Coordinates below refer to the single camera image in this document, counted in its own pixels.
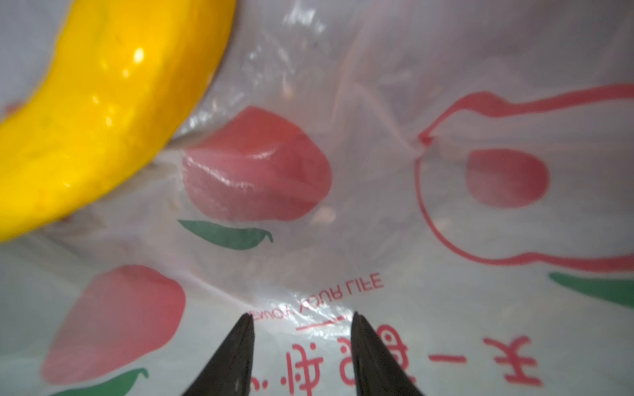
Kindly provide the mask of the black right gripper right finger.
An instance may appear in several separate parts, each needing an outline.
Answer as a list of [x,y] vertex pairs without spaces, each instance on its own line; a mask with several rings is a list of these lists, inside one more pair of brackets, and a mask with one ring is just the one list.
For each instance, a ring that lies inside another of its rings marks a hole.
[[358,312],[353,315],[351,347],[357,396],[424,396]]

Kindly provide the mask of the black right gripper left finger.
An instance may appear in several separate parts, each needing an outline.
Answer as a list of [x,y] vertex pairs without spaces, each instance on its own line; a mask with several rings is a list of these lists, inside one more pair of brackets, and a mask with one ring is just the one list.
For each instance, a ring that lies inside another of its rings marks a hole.
[[183,396],[248,396],[254,341],[253,316],[244,313]]

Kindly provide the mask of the pink plastic bag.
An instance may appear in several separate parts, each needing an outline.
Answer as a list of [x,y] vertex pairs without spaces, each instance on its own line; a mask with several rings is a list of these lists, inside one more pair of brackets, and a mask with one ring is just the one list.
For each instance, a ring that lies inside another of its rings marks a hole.
[[4,395],[353,395],[364,315],[426,395],[633,392],[630,1],[241,1],[204,101],[1,247]]

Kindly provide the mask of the yellow fake banana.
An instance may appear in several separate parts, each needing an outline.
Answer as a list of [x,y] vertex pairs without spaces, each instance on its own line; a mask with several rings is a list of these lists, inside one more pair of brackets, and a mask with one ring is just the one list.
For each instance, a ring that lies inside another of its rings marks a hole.
[[77,211],[132,177],[203,98],[233,1],[76,1],[49,72],[1,124],[1,238]]

